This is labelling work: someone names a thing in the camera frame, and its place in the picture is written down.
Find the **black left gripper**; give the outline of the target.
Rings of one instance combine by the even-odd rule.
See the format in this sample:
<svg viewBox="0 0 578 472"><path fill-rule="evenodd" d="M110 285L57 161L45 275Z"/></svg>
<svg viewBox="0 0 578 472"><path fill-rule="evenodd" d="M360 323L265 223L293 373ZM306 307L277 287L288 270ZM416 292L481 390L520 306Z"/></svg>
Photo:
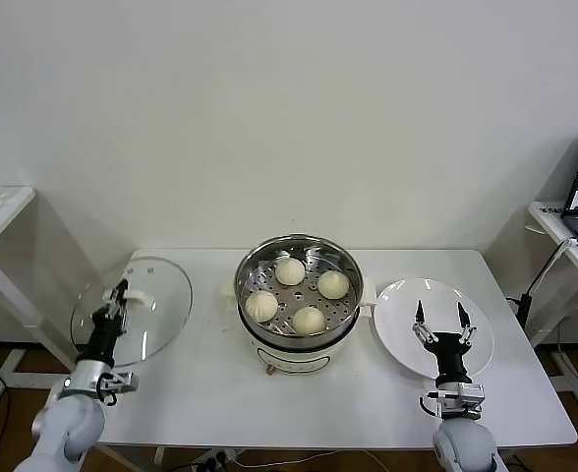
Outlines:
<svg viewBox="0 0 578 472"><path fill-rule="evenodd" d="M122 278L115 290L103 294L104 315L94 314L94 329L87 345L79 354L79 361L92 360L108 367L115 365L114 349L117 338L126 332L127 298L129 288L127 278Z"/></svg>

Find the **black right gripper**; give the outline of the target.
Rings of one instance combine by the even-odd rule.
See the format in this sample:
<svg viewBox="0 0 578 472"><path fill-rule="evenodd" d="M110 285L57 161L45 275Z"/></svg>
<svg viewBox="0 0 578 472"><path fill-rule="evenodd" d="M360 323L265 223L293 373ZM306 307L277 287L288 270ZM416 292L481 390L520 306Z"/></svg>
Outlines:
<svg viewBox="0 0 578 472"><path fill-rule="evenodd" d="M412 330L426 351L436 358L438 376L436 383L470 383L463 357L471 349L477 327L461 302L457 303L461 333L438 332L436 335L426 323L422 301L417 304Z"/></svg>

